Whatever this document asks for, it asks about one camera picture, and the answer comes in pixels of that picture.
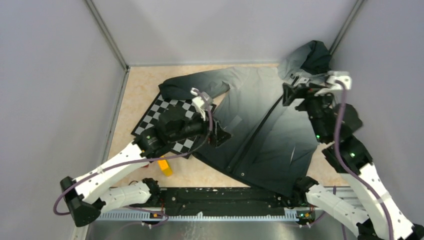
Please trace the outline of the grey gradient hooded jacket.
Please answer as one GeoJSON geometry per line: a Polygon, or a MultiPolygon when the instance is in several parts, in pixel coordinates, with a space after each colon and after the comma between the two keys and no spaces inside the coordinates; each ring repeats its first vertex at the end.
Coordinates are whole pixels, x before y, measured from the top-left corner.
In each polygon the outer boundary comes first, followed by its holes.
{"type": "Polygon", "coordinates": [[[177,76],[159,91],[170,100],[190,100],[192,88],[223,96],[213,116],[231,138],[219,147],[205,144],[194,156],[246,185],[291,197],[319,143],[308,114],[295,109],[301,100],[283,106],[283,84],[300,78],[322,84],[331,59],[325,44],[312,40],[277,67],[232,66],[177,76]]]}

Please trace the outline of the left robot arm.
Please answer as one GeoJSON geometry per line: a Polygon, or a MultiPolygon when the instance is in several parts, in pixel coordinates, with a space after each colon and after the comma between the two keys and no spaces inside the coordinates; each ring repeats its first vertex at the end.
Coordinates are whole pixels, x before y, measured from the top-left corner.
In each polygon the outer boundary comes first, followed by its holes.
{"type": "Polygon", "coordinates": [[[138,168],[163,160],[176,142],[200,138],[202,142],[191,148],[195,152],[205,144],[219,147],[231,137],[210,108],[200,108],[189,118],[182,107],[170,106],[153,126],[143,130],[110,160],[82,176],[63,178],[59,198],[64,200],[76,227],[89,225],[101,214],[128,205],[145,203],[154,207],[161,198],[154,179],[145,178],[134,186],[114,184],[138,168]]]}

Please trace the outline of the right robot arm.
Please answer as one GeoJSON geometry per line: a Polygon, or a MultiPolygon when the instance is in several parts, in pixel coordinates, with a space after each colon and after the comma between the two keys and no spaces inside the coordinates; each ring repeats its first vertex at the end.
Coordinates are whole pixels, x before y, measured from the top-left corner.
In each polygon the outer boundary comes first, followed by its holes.
{"type": "Polygon", "coordinates": [[[347,227],[359,240],[421,240],[422,225],[409,220],[396,205],[382,183],[373,158],[354,133],[363,126],[357,110],[346,102],[348,88],[341,87],[341,102],[333,104],[334,94],[321,85],[283,84],[282,104],[300,100],[296,110],[306,112],[316,139],[327,147],[322,151],[327,162],[340,174],[361,203],[357,208],[306,176],[293,186],[293,200],[308,204],[347,227]]]}

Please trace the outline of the black white checkerboard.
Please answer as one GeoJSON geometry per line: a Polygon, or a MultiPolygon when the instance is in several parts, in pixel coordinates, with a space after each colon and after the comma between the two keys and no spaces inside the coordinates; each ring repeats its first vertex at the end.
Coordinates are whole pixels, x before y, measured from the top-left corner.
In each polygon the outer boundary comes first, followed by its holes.
{"type": "Polygon", "coordinates": [[[211,132],[191,99],[167,99],[159,93],[131,134],[141,149],[141,157],[154,159],[169,152],[189,158],[202,146],[195,144],[211,132]]]}

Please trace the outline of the yellow block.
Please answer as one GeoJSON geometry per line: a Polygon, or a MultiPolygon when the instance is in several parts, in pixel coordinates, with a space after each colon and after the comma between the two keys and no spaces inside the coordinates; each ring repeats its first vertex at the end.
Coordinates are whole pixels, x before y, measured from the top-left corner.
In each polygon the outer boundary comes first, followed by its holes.
{"type": "Polygon", "coordinates": [[[158,160],[157,164],[159,166],[159,169],[161,170],[161,172],[166,176],[169,177],[173,174],[173,170],[170,166],[170,164],[168,163],[168,161],[166,159],[163,160],[158,160]]]}

